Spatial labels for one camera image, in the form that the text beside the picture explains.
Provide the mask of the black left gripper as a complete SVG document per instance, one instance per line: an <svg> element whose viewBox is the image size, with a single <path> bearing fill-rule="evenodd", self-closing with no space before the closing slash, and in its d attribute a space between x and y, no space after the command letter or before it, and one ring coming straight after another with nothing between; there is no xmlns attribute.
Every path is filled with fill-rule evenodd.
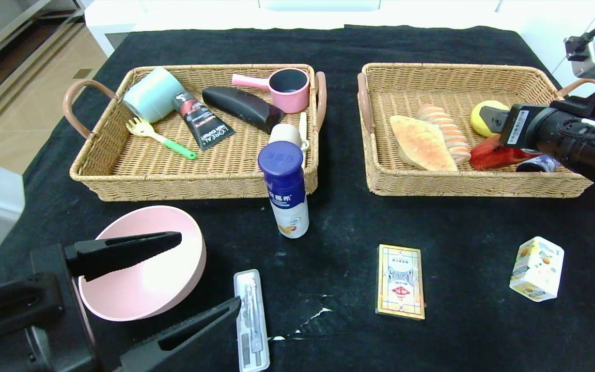
<svg viewBox="0 0 595 372"><path fill-rule="evenodd" d="M73 275L86 281L177 247L179 231L54 244L30 253L43 310L24 330L30 371L101 371L102 362ZM220 343L238 317L238 297L169 327L120 356L118 371L184 371Z"/></svg>

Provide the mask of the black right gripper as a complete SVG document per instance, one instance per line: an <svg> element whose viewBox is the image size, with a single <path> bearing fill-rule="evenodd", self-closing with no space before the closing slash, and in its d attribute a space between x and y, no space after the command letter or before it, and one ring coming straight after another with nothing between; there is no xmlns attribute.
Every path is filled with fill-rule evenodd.
<svg viewBox="0 0 595 372"><path fill-rule="evenodd" d="M479 116L491 133L501 133L499 141L505 148L529 155L545 154L558 162L565 158L562 143L571 139L557 128L578 122L578 116L540 104L515 104L511 109L484 105Z"/></svg>

